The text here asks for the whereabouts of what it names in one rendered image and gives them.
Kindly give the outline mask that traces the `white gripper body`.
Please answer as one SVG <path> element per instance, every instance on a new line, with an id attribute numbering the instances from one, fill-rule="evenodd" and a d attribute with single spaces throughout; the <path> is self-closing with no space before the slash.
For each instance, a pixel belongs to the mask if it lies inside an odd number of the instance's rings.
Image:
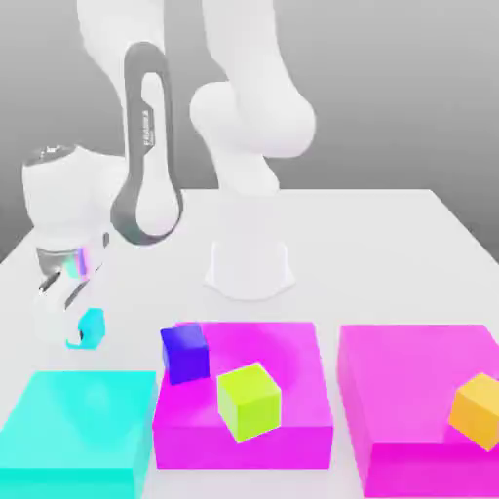
<path id="1" fill-rule="evenodd" d="M 53 272 L 38 288 L 33 302 L 34 333 L 52 345 L 83 345 L 90 334 L 80 322 L 96 307 L 96 277 L 72 278 L 62 268 Z"/>

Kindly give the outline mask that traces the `small cyan cube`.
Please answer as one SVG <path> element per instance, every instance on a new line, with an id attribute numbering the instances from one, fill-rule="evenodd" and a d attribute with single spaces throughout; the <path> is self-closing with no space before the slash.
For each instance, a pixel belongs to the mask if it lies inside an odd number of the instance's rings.
<path id="1" fill-rule="evenodd" d="M 101 308 L 89 308 L 78 322 L 78 337 L 66 341 L 72 350 L 94 350 L 105 336 L 105 317 Z"/>

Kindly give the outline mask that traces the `small blue cube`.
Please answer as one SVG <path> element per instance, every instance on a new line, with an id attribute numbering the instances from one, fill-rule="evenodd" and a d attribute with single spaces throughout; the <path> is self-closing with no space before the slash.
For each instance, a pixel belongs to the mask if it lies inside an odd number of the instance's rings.
<path id="1" fill-rule="evenodd" d="M 171 385 L 210 377 L 210 349 L 199 323 L 163 328 L 163 360 Z"/>

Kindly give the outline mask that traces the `small lime cube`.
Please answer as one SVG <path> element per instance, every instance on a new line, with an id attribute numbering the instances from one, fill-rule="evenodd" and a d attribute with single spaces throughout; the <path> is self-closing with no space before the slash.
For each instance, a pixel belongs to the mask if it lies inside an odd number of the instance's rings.
<path id="1" fill-rule="evenodd" d="M 282 424 L 282 390 L 259 362 L 218 375 L 216 394 L 217 412 L 236 443 Z"/>

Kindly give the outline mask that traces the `small orange cube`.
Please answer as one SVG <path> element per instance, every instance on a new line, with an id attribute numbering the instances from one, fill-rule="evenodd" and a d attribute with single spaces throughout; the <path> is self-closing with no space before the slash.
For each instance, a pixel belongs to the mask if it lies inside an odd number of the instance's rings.
<path id="1" fill-rule="evenodd" d="M 478 373 L 454 395 L 448 424 L 485 451 L 499 444 L 499 380 Z"/>

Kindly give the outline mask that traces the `large cyan box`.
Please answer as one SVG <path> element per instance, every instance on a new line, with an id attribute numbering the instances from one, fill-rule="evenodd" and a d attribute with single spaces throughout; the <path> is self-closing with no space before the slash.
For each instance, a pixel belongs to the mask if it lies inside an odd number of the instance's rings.
<path id="1" fill-rule="evenodd" d="M 0 499 L 141 499 L 153 371 L 38 371 L 0 429 Z"/>

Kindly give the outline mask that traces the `large magenta box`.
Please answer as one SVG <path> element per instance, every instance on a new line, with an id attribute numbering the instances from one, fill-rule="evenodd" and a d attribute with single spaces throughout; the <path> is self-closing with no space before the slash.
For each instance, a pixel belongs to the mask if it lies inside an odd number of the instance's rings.
<path id="1" fill-rule="evenodd" d="M 160 470 L 324 470 L 333 419 L 311 323 L 179 323 L 153 419 Z"/>

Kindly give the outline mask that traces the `large pink box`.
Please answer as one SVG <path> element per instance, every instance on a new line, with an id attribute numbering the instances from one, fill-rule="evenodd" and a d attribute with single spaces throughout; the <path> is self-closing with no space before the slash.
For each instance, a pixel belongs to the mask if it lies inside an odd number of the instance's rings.
<path id="1" fill-rule="evenodd" d="M 455 391 L 499 378 L 499 344 L 482 325 L 346 325 L 337 381 L 366 498 L 499 499 L 499 446 L 448 424 Z"/>

